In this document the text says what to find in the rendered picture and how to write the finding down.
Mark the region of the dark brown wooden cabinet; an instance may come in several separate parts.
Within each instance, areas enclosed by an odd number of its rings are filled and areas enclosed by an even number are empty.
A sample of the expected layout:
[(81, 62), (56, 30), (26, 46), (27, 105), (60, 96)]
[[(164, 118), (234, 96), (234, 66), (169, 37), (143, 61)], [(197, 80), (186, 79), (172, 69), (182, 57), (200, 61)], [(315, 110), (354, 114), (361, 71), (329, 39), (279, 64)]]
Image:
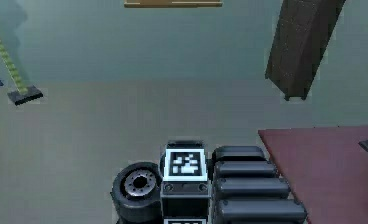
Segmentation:
[(346, 0), (283, 0), (265, 78), (305, 100)]

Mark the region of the green floor lamp black base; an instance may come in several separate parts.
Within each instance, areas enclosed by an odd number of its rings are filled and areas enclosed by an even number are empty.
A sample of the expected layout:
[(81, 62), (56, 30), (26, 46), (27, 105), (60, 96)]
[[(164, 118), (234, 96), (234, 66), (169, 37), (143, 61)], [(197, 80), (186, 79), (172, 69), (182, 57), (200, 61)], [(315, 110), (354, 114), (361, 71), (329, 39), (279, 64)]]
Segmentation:
[(43, 93), (35, 86), (27, 86), (21, 77), (19, 70), (11, 59), (7, 49), (0, 38), (0, 57), (12, 79), (15, 90), (8, 92), (7, 96), (16, 105), (22, 105), (43, 97)]

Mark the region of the dark red table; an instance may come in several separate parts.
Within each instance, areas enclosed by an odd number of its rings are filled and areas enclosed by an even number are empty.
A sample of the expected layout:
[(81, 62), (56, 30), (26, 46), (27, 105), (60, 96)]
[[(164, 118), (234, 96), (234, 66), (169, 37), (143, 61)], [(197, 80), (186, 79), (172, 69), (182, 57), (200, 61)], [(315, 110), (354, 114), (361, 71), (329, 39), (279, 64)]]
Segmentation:
[(368, 224), (368, 126), (265, 129), (258, 132), (308, 224)]

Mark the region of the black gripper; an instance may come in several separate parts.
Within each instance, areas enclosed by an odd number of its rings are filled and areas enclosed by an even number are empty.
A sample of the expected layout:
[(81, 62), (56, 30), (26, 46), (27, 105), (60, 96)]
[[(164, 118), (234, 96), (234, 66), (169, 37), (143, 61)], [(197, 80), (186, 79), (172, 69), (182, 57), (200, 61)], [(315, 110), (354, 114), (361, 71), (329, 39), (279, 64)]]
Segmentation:
[(110, 192), (116, 224), (161, 224), (161, 182), (155, 163), (137, 162), (122, 169)]

